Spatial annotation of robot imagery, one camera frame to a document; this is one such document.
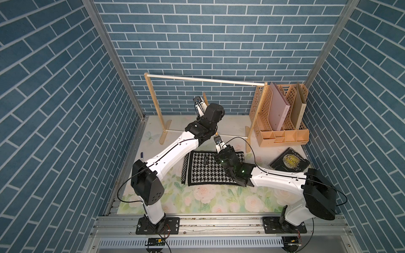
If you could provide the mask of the black white houndstooth scarf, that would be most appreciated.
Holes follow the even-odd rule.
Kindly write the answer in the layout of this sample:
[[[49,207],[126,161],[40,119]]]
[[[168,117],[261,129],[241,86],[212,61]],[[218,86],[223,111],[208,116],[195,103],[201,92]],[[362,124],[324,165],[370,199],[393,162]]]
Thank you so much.
[[[184,157],[181,183],[187,186],[204,184],[238,184],[226,175],[223,167],[216,162],[217,152],[213,151],[191,151]]]

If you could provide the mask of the orange clothes hanger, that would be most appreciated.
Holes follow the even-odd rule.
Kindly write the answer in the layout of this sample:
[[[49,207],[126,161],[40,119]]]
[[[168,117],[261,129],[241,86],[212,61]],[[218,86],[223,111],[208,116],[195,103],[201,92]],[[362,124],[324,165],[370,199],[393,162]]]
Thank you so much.
[[[206,104],[207,106],[209,106],[208,99],[207,99],[207,96],[206,96],[206,92],[203,92],[203,98],[204,98],[205,104]]]

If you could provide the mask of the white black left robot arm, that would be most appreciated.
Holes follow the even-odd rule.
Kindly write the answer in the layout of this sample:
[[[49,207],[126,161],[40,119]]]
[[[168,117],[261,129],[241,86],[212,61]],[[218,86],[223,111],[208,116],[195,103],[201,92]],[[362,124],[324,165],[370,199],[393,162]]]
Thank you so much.
[[[130,182],[146,213],[142,222],[153,234],[160,234],[165,228],[166,214],[160,201],[165,191],[162,179],[174,164],[217,133],[217,123],[225,115],[225,109],[216,103],[200,102],[195,107],[197,119],[161,153],[145,162],[135,161],[131,177],[120,186],[123,188]]]

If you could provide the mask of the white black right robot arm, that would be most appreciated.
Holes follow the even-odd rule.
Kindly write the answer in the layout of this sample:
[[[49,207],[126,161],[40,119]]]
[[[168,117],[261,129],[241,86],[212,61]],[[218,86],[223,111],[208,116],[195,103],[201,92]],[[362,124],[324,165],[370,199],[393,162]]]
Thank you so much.
[[[267,234],[304,234],[306,220],[335,219],[338,190],[318,170],[310,168],[297,173],[266,170],[256,164],[240,162],[234,148],[220,136],[215,136],[214,142],[215,160],[239,186],[270,187],[299,196],[298,201],[283,207],[279,217],[263,218]]]

